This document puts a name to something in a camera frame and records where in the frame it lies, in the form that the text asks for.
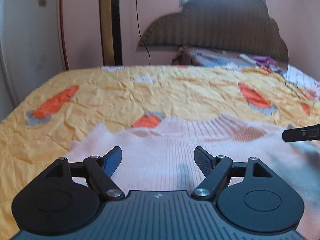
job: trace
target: metal pin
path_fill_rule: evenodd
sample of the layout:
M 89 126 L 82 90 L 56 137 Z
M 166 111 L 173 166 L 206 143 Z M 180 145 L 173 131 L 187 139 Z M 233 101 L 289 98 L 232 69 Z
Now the metal pin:
M 122 191 L 119 189 L 109 189 L 106 194 L 108 197 L 120 197 L 122 195 Z
M 197 188 L 193 194 L 195 194 L 198 197 L 206 197 L 210 194 L 210 191 L 205 188 Z

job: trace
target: gray headboard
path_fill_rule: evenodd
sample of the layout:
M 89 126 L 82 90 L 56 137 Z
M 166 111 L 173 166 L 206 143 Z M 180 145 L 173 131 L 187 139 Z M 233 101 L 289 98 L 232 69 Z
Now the gray headboard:
M 182 12 L 151 23 L 142 38 L 147 46 L 223 49 L 289 61 L 287 46 L 263 0 L 189 0 Z

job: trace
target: power cord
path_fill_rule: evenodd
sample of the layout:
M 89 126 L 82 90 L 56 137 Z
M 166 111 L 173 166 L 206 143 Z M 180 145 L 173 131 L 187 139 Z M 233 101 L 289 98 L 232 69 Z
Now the power cord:
M 137 9 L 137 22 L 138 22 L 139 35 L 140 35 L 140 38 L 141 38 L 141 40 L 142 40 L 142 42 L 143 42 L 143 44 L 144 44 L 144 46 L 145 46 L 145 48 L 146 48 L 146 50 L 147 50 L 147 52 L 148 52 L 148 55 L 149 55 L 149 65 L 151 65 L 151 57 L 150 57 L 150 53 L 149 53 L 149 50 L 148 50 L 148 48 L 147 48 L 147 46 L 146 46 L 146 44 L 145 44 L 144 40 L 142 39 L 141 32 L 140 32 L 139 17 L 138 17 L 138 0 L 136 0 L 136 9 Z

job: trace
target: yellow bedspread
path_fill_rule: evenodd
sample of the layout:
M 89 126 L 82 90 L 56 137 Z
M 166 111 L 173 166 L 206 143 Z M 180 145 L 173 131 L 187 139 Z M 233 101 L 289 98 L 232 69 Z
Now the yellow bedspread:
M 238 83 L 244 83 L 277 108 L 266 116 L 249 107 Z M 26 112 L 47 99 L 78 85 L 48 124 L 26 126 Z M 310 108 L 308 117 L 304 107 Z M 146 111 L 188 120 L 210 119 L 222 112 L 246 121 L 287 126 L 320 123 L 320 105 L 306 99 L 278 74 L 258 69 L 243 73 L 225 68 L 171 66 L 126 67 L 112 72 L 90 69 L 61 73 L 32 92 L 0 124 L 0 239 L 18 227 L 11 214 L 14 196 L 57 157 L 72 141 L 80 141 L 100 122 L 111 132 L 127 129 Z

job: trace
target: purple cloth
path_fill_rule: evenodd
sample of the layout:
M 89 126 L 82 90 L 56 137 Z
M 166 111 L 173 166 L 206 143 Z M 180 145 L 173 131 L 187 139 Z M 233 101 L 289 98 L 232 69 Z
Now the purple cloth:
M 271 57 L 263 57 L 263 56 L 255 56 L 253 59 L 261 66 L 265 66 L 267 68 L 270 67 L 270 65 L 277 66 L 277 62 L 271 58 Z

